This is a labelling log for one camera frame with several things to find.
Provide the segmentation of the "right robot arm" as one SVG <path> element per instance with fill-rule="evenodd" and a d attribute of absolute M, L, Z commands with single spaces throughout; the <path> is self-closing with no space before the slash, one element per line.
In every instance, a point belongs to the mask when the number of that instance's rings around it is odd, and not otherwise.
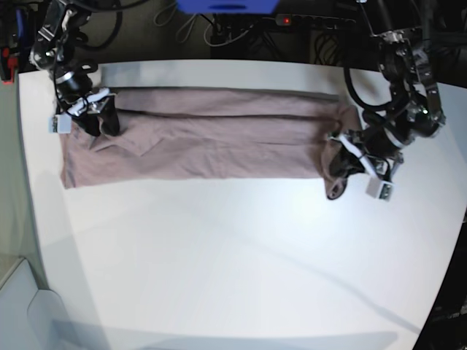
<path fill-rule="evenodd" d="M 55 112 L 48 121 L 51 133 L 71 133 L 73 125 L 95 137 L 120 133 L 115 94 L 107 87 L 96 87 L 90 78 L 98 71 L 98 64 L 74 58 L 75 49 L 87 44 L 80 27 L 89 17 L 90 11 L 72 1 L 51 1 L 30 51 L 31 64 L 46 71 L 53 83 Z"/>

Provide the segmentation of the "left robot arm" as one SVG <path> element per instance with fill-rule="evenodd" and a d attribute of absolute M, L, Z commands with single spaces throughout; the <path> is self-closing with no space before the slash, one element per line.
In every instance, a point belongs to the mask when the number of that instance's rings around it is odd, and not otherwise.
<path fill-rule="evenodd" d="M 431 68 L 432 1 L 360 1 L 361 17 L 378 47 L 378 64 L 390 84 L 390 100 L 364 102 L 344 66 L 344 82 L 352 100 L 362 108 L 366 128 L 342 131 L 333 137 L 338 151 L 330 161 L 331 176 L 347 179 L 372 174 L 390 179 L 401 163 L 401 150 L 415 138 L 430 138 L 445 124 L 439 88 Z"/>

